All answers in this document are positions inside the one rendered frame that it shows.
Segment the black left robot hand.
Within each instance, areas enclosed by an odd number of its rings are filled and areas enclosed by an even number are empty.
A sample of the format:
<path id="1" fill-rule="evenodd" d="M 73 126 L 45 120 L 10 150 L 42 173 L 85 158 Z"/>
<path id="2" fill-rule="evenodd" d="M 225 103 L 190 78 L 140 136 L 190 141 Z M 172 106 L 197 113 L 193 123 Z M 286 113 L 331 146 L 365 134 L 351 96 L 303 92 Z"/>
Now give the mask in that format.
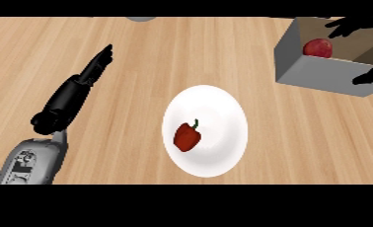
<path id="1" fill-rule="evenodd" d="M 107 45 L 94 55 L 81 73 L 63 81 L 44 109 L 34 115 L 31 125 L 36 133 L 48 135 L 66 129 L 82 107 L 90 88 L 110 62 L 112 45 Z"/>

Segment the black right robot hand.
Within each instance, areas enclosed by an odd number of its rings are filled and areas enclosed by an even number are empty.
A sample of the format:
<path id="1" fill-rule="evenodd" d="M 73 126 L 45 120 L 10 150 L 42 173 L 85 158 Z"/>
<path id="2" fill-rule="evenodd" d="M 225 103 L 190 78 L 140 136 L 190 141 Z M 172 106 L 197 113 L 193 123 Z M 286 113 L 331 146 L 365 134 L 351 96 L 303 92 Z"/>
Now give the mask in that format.
<path id="1" fill-rule="evenodd" d="M 373 16 L 343 17 L 324 26 L 333 28 L 328 38 L 346 38 L 359 29 L 373 29 Z M 352 79 L 352 84 L 373 84 L 373 69 Z"/>

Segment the grey cardboard box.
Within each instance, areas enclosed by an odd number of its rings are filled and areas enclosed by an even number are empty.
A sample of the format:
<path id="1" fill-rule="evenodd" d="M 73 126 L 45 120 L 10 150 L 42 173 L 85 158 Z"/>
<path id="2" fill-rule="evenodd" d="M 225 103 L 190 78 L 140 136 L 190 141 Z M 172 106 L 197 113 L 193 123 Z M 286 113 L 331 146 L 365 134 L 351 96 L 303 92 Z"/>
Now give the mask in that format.
<path id="1" fill-rule="evenodd" d="M 373 84 L 353 85 L 352 79 L 373 68 L 373 29 L 330 40 L 331 58 L 303 55 L 303 45 L 327 38 L 328 19 L 296 17 L 274 48 L 275 81 L 281 84 L 365 97 Z"/>

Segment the white plate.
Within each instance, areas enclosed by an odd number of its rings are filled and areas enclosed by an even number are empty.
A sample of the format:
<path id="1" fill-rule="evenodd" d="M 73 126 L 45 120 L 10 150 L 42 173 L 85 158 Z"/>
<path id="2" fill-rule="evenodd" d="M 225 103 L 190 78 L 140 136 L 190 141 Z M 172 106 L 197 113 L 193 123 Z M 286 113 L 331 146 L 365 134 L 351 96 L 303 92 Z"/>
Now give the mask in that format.
<path id="1" fill-rule="evenodd" d="M 182 152 L 174 144 L 182 123 L 196 124 L 200 140 Z M 163 145 L 175 165 L 191 175 L 210 178 L 236 166 L 247 144 L 247 121 L 233 96 L 219 88 L 197 85 L 169 102 L 162 123 Z"/>

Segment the red round fruit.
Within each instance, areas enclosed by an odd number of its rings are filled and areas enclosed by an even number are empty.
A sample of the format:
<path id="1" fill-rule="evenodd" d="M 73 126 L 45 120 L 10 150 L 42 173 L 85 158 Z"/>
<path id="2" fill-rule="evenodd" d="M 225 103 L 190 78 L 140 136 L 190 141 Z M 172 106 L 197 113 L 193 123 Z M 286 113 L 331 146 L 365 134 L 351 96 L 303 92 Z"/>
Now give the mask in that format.
<path id="1" fill-rule="evenodd" d="M 303 45 L 303 55 L 331 58 L 331 43 L 325 38 L 315 38 Z"/>

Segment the red bell pepper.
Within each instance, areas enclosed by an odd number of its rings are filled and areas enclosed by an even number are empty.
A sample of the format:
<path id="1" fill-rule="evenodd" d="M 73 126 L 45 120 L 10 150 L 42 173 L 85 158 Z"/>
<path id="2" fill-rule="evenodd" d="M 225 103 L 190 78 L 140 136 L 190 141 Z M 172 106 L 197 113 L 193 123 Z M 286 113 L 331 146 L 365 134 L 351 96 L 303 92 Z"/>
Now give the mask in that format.
<path id="1" fill-rule="evenodd" d="M 184 122 L 177 129 L 174 145 L 182 152 L 188 151 L 200 140 L 200 133 L 196 131 L 196 128 L 197 120 L 193 121 L 193 125 Z"/>

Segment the grey round object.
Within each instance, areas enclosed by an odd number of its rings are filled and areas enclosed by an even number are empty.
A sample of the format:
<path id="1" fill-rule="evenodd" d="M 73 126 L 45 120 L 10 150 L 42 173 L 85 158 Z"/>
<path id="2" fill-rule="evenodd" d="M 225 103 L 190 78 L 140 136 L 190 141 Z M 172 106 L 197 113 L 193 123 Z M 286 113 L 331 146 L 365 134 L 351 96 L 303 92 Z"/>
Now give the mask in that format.
<path id="1" fill-rule="evenodd" d="M 144 23 L 156 19 L 156 17 L 126 17 L 126 19 L 137 23 Z"/>

